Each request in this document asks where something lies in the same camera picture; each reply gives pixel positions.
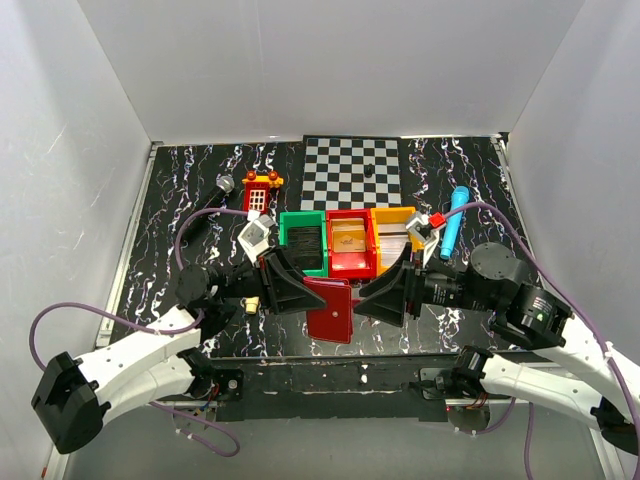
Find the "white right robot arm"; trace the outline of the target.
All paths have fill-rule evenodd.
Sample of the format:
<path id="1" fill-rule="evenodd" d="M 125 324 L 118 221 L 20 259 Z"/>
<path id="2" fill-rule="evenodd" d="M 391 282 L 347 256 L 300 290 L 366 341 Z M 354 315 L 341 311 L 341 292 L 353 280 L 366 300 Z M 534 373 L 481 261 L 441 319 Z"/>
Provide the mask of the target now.
<path id="1" fill-rule="evenodd" d="M 402 326 L 422 306 L 490 312 L 490 329 L 521 349 L 561 366 L 565 376 L 514 363 L 466 346 L 454 366 L 427 381 L 446 396 L 517 397 L 553 409 L 601 432 L 615 447 L 639 447 L 639 367 L 595 334 L 566 303 L 529 283 L 528 265 L 497 243 L 476 247 L 465 270 L 437 259 L 421 268 L 405 250 L 395 264 L 361 291 L 357 314 Z"/>

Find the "red leather card holder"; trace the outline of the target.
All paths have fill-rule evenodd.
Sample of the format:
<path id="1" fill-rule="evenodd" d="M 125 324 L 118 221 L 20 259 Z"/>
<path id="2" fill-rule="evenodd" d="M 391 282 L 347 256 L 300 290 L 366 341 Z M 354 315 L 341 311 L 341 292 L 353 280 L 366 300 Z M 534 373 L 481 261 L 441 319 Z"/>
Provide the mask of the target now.
<path id="1" fill-rule="evenodd" d="M 304 285 L 326 306 L 306 313 L 308 336 L 314 340 L 349 344 L 353 335 L 352 290 L 347 279 L 306 277 Z"/>

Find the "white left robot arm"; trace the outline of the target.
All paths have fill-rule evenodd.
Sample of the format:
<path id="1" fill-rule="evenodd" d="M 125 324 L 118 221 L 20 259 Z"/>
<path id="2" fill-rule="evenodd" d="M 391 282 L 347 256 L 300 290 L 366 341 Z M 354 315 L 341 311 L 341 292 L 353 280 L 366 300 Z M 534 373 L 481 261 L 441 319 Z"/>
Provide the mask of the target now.
<path id="1" fill-rule="evenodd" d="M 177 303 L 158 320 L 135 325 L 107 347 L 78 357 L 63 352 L 43 364 L 31 406 L 56 450 L 81 449 L 109 421 L 150 402 L 222 390 L 230 378 L 215 371 L 200 344 L 226 327 L 237 311 L 235 299 L 256 297 L 275 314 L 325 308 L 326 300 L 304 279 L 283 247 L 229 269 L 180 269 Z"/>

